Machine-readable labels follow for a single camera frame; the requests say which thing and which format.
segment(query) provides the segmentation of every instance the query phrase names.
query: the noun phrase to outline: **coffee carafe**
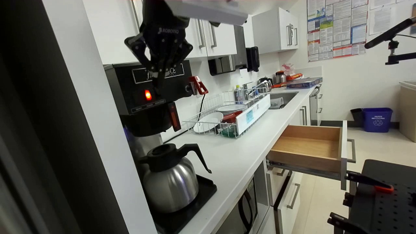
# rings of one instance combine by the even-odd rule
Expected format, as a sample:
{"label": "coffee carafe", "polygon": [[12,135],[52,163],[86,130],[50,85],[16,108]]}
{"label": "coffee carafe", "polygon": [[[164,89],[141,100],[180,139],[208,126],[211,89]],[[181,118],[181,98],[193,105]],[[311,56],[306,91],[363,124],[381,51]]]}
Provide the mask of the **coffee carafe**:
{"label": "coffee carafe", "polygon": [[141,164],[149,164],[150,170],[145,176],[145,191],[152,208],[162,213],[173,213],[189,206],[199,193],[199,183],[194,167],[185,156],[194,151],[206,170],[204,157],[198,144],[184,144],[177,150],[176,144],[163,144],[139,159]]}

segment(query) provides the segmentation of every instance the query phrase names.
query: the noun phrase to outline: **blue bin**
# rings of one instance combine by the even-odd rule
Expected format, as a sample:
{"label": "blue bin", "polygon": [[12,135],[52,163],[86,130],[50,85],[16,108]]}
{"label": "blue bin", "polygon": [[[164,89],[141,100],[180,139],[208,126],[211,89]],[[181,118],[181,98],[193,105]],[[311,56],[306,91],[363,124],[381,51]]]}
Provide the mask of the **blue bin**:
{"label": "blue bin", "polygon": [[388,133],[390,129],[390,108],[364,108],[364,130],[371,133]]}

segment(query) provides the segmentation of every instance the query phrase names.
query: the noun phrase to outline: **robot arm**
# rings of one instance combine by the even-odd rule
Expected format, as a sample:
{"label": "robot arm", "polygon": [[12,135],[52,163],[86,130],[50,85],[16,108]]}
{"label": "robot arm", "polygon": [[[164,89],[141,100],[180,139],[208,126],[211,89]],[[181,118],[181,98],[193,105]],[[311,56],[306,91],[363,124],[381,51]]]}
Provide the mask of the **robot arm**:
{"label": "robot arm", "polygon": [[[164,0],[143,0],[141,34],[126,38],[125,44],[156,78],[155,86],[162,86],[165,72],[181,64],[193,51],[185,39],[189,22],[189,18],[173,16]],[[151,60],[146,57],[146,48],[150,50]]]}
{"label": "robot arm", "polygon": [[208,20],[214,26],[219,22],[242,25],[247,13],[234,0],[143,0],[141,34],[126,38],[125,44],[152,74],[156,87],[163,85],[165,72],[193,51],[185,34],[190,17]]}

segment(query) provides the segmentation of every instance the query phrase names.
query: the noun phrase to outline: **trash can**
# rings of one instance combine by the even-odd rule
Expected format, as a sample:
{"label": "trash can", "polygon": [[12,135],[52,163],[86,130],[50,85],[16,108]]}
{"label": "trash can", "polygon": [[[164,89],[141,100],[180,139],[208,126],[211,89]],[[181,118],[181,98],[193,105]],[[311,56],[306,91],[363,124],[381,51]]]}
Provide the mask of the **trash can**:
{"label": "trash can", "polygon": [[355,128],[363,128],[363,109],[358,108],[358,109],[351,109],[351,116],[354,118],[354,126]]}
{"label": "trash can", "polygon": [[412,142],[416,142],[416,81],[401,82],[399,124],[401,131]]}
{"label": "trash can", "polygon": [[364,130],[371,133],[388,133],[390,129],[393,109],[363,108]]}

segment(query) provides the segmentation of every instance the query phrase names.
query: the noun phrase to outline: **cabinet handle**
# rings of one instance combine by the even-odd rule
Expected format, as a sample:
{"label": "cabinet handle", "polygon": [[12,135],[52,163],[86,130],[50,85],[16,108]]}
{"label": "cabinet handle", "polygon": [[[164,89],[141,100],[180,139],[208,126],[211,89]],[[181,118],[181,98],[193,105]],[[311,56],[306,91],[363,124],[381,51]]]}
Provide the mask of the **cabinet handle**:
{"label": "cabinet handle", "polygon": [[134,3],[134,0],[130,0],[130,3],[132,3],[132,8],[133,8],[133,17],[136,21],[137,30],[138,30],[138,33],[141,33],[141,21],[138,17],[138,11],[136,9],[136,3]]}
{"label": "cabinet handle", "polygon": [[299,46],[299,42],[298,42],[299,40],[298,39],[298,27],[294,27],[294,30],[295,30],[294,40],[297,42],[295,46]]}
{"label": "cabinet handle", "polygon": [[294,200],[290,203],[290,206],[286,206],[289,209],[294,209],[295,202],[297,202],[297,198],[298,198],[298,194],[299,194],[299,190],[301,190],[301,183],[295,183],[295,186],[297,186],[297,191],[295,191],[295,195],[294,195]]}
{"label": "cabinet handle", "polygon": [[357,163],[355,139],[347,139],[347,142],[351,142],[351,147],[353,147],[353,160],[347,159],[347,161],[355,164]]}
{"label": "cabinet handle", "polygon": [[302,108],[301,108],[301,112],[302,112],[302,124],[303,125],[308,125],[308,108],[306,107],[306,105],[303,105]]}
{"label": "cabinet handle", "polygon": [[305,105],[301,108],[302,112],[302,125],[305,125]]}
{"label": "cabinet handle", "polygon": [[294,35],[293,35],[293,25],[288,25],[286,26],[286,29],[288,29],[288,46],[290,47],[290,46],[293,46],[293,38],[294,38]]}
{"label": "cabinet handle", "polygon": [[199,48],[203,48],[206,47],[206,38],[203,35],[203,30],[202,30],[202,26],[201,26],[201,20],[197,20],[197,26],[198,26],[198,33],[199,33]]}
{"label": "cabinet handle", "polygon": [[217,37],[216,37],[216,30],[214,29],[214,26],[210,24],[211,26],[211,35],[212,35],[212,48],[217,47]]}

